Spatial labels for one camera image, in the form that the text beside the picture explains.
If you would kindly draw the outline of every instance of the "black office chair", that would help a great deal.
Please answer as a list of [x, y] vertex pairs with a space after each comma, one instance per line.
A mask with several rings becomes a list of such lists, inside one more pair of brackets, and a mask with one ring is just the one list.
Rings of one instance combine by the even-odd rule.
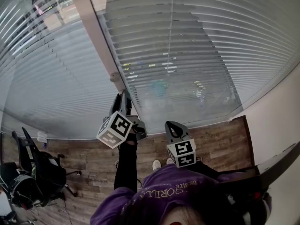
[[[59, 154], [58, 157], [53, 157], [47, 152], [39, 151], [26, 129], [22, 129], [26, 139], [19, 138], [15, 131], [12, 132], [12, 137], [18, 146], [20, 167], [35, 179], [41, 194], [41, 202], [38, 205], [44, 207], [52, 200], [64, 199], [61, 192], [63, 188], [76, 197], [77, 193], [73, 193], [66, 183], [66, 176], [73, 173], [81, 175], [81, 171], [66, 173], [66, 170], [60, 166], [60, 158], [64, 156]], [[30, 148], [33, 159], [30, 159], [26, 146]]]

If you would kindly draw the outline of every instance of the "sneaker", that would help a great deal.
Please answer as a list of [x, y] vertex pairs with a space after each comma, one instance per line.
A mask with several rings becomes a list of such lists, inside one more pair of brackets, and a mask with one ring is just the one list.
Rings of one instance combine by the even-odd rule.
[[172, 160], [172, 158], [167, 159], [167, 164], [174, 164], [174, 161]]
[[157, 170], [158, 168], [161, 168], [160, 161], [154, 160], [154, 162], [152, 164], [152, 168], [153, 168], [153, 171]]

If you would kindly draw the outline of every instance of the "white wall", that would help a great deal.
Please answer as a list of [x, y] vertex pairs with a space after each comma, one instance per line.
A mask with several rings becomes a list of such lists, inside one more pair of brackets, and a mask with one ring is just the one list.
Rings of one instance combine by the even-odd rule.
[[10, 213], [12, 210], [8, 203], [8, 198], [5, 193], [0, 194], [0, 216], [5, 216]]
[[[241, 115], [248, 121], [256, 164], [300, 141], [300, 65]], [[268, 225], [295, 225], [299, 220], [299, 171], [300, 158], [271, 185], [273, 209]]]

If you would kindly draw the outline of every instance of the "purple sweatshirt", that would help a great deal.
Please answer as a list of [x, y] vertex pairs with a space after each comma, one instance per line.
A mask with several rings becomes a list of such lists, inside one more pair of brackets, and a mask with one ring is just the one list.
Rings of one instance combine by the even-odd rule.
[[[90, 219], [91, 225], [112, 225], [114, 218], [119, 216], [127, 206], [144, 206], [143, 216], [153, 218], [156, 224], [160, 224], [164, 215], [176, 206], [190, 206], [190, 198], [199, 191], [214, 196], [214, 189], [218, 181], [203, 174], [192, 172], [185, 168], [177, 168], [176, 165], [166, 165], [148, 176], [143, 188], [135, 193], [127, 187], [119, 187], [106, 198], [98, 207]], [[225, 195], [220, 196], [220, 201], [214, 204], [226, 204], [230, 206]]]

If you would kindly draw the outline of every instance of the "hair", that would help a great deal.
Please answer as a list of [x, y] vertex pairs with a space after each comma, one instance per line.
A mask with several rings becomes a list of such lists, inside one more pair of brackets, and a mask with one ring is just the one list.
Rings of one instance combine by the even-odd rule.
[[203, 220], [203, 217], [194, 209], [188, 209], [187, 207], [180, 206], [176, 210], [178, 212], [180, 210], [183, 214], [183, 220], [187, 225], [206, 225], [206, 223]]

